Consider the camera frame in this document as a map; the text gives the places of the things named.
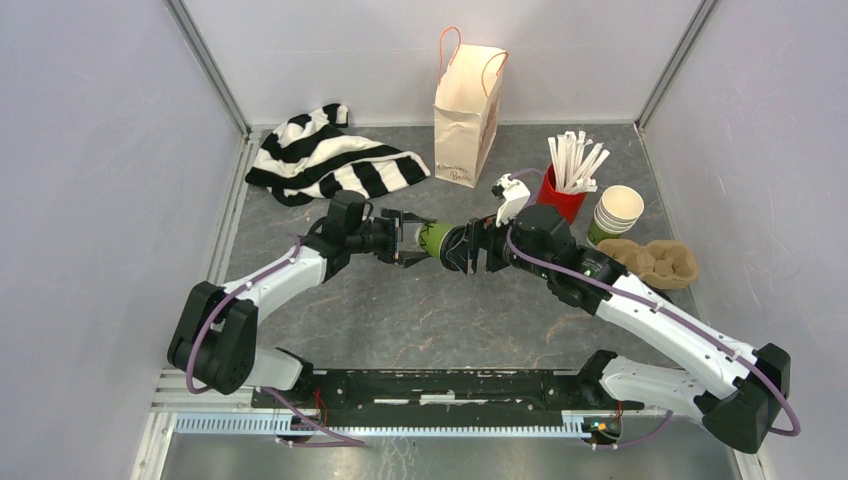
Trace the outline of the black cup lid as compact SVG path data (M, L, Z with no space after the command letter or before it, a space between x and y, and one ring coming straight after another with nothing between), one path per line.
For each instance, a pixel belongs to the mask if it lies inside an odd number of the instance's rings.
M468 262L467 253L466 228L463 226L451 228L439 246L439 260L442 266L450 271L465 272Z

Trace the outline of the green paper coffee cup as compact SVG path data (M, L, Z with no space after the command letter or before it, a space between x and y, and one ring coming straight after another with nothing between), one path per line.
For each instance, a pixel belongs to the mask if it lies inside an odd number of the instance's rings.
M418 246L433 258L441 258L447 239L457 229L457 226L444 222L427 222L422 224L416 234Z

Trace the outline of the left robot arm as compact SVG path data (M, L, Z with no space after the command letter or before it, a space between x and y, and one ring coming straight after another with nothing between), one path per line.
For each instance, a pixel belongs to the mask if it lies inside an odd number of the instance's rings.
M302 373L306 361L283 349L259 348L258 327L295 296L334 277L354 255L373 254L401 267L425 259L400 244L405 225L424 225L427 218L387 208L372 216L372 209L363 195L343 190L281 258L223 285L196 284L167 350L188 391L229 395L242 387L270 387L288 406L306 405L314 394L313 379Z

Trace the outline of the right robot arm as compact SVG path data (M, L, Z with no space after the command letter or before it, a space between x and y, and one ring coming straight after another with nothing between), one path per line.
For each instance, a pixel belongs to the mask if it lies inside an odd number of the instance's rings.
M602 408L614 399L664 408L748 454L770 434L800 434L788 402L791 358L785 350L773 343L755 348L703 324L611 256L578 245L555 207L531 205L505 224L485 218L426 226L417 237L453 271L474 273L485 251L489 272L513 267L539 277L559 301L634 334L677 365L656 367L598 352L599 370L577 382L585 405Z

